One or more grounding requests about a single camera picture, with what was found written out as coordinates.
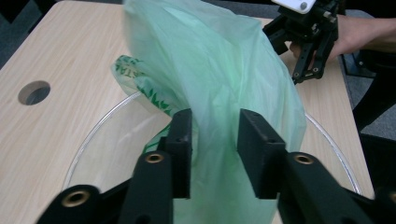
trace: green plastic bag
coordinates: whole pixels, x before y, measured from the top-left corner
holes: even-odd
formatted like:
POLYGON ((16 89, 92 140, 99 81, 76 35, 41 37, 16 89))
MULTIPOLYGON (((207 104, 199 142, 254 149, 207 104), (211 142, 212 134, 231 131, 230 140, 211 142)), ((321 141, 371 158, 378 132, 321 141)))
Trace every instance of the green plastic bag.
POLYGON ((270 222, 276 201, 255 198, 236 152, 239 110, 263 115, 288 151, 299 150, 305 117, 261 23, 198 0, 126 0, 124 9, 133 57, 115 62, 116 80, 171 116, 193 114, 191 198, 175 200, 175 223, 270 222))

